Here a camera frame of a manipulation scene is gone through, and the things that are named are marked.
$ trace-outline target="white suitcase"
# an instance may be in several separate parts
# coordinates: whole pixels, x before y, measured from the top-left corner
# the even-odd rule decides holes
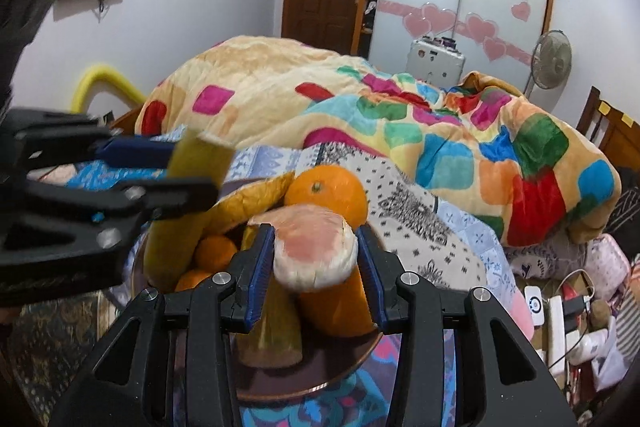
[[[424,36],[411,44],[406,72],[436,87],[449,89],[460,83],[465,56],[456,49],[456,41]]]

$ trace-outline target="sticker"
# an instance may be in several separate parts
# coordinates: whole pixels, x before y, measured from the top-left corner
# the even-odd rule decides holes
[[[629,127],[634,126],[634,121],[631,120],[631,117],[628,114],[625,114],[625,113],[622,114],[622,121],[626,123]]]
[[[611,107],[607,102],[600,102],[600,107],[598,108],[598,111],[600,111],[604,116],[607,116],[610,110],[611,110]]]

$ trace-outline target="brown plate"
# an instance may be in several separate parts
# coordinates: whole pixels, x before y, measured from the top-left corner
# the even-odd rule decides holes
[[[146,239],[133,263],[131,294],[148,286],[142,271]],[[382,333],[343,339],[329,337],[301,320],[302,360],[284,369],[256,369],[238,360],[232,350],[238,400],[245,403],[274,403],[300,399],[350,375],[376,347]]]

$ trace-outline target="pink bag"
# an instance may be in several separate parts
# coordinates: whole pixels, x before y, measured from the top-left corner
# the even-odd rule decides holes
[[[626,255],[608,233],[593,240],[584,269],[591,276],[598,299],[610,301],[618,288],[628,284],[631,266]]]

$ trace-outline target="patchwork blanket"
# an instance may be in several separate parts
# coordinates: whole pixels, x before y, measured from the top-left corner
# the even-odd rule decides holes
[[[180,124],[238,148],[337,141],[387,156],[511,247],[562,228],[593,239],[620,195],[593,144],[496,78],[474,72],[441,90],[287,39],[237,37],[188,60],[153,90],[136,131]]]

